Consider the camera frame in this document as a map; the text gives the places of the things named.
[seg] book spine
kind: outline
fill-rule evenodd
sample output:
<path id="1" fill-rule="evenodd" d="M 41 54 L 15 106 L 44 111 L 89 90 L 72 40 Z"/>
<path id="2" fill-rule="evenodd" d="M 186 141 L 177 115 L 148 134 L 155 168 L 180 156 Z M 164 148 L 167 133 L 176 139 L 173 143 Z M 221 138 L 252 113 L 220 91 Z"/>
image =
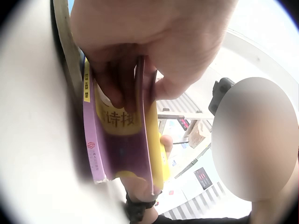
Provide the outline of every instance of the book spine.
<path id="1" fill-rule="evenodd" d="M 85 141 L 93 180 L 95 183 L 100 183 L 106 181 L 107 178 L 97 139 L 93 78 L 90 73 L 89 63 L 87 60 L 85 60 L 83 81 L 83 120 Z"/>

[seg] hand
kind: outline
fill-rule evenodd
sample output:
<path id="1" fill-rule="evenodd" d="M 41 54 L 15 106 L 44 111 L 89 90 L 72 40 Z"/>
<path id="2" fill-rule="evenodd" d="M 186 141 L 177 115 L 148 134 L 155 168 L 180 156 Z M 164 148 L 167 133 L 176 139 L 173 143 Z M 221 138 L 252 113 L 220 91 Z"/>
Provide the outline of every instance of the hand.
<path id="1" fill-rule="evenodd" d="M 216 56 L 236 0 L 75 0 L 71 31 L 95 79 L 116 108 L 135 111 L 134 67 L 146 58 L 145 79 L 156 69 L 156 99 L 175 99 Z"/>
<path id="2" fill-rule="evenodd" d="M 172 138 L 168 135 L 163 135 L 160 138 L 160 142 L 164 145 L 168 158 L 173 146 Z M 151 195 L 151 186 L 148 182 L 137 177 L 122 177 L 120 180 L 133 202 L 152 202 L 157 199 L 161 192 L 161 189 L 157 189 L 154 186 L 155 195 Z"/>

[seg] yellow book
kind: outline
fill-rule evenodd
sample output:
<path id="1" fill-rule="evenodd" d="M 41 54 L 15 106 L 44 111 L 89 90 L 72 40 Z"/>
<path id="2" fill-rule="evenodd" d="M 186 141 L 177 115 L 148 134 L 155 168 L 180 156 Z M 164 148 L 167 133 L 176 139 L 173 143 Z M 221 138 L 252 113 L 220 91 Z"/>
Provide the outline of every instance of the yellow book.
<path id="1" fill-rule="evenodd" d="M 169 176 L 164 146 L 160 143 L 156 102 L 144 109 L 144 57 L 135 72 L 137 110 L 133 114 L 112 106 L 94 80 L 85 60 L 83 118 L 89 163 L 96 183 L 136 176 L 159 189 Z"/>

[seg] purple book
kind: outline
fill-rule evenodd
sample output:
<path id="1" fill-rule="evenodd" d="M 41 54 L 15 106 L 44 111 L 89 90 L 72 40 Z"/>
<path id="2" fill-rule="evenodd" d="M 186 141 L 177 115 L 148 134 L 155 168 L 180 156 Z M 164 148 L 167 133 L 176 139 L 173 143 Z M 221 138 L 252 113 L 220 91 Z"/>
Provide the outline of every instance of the purple book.
<path id="1" fill-rule="evenodd" d="M 141 57 L 135 71 L 137 112 L 128 114 L 105 101 L 85 60 L 84 130 L 90 168 L 96 183 L 121 175 L 133 175 L 153 186 L 145 127 L 143 75 L 144 57 Z"/>

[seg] publisher logo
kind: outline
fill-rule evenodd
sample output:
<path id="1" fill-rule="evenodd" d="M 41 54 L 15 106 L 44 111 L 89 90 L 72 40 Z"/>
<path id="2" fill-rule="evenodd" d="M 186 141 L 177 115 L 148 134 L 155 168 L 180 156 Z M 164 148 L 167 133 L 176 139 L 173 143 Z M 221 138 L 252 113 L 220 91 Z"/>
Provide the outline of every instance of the publisher logo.
<path id="1" fill-rule="evenodd" d="M 94 143 L 93 143 L 93 142 L 89 142 L 89 143 L 87 143 L 87 147 L 88 147 L 88 148 L 93 148 L 93 147 L 94 147 Z"/>

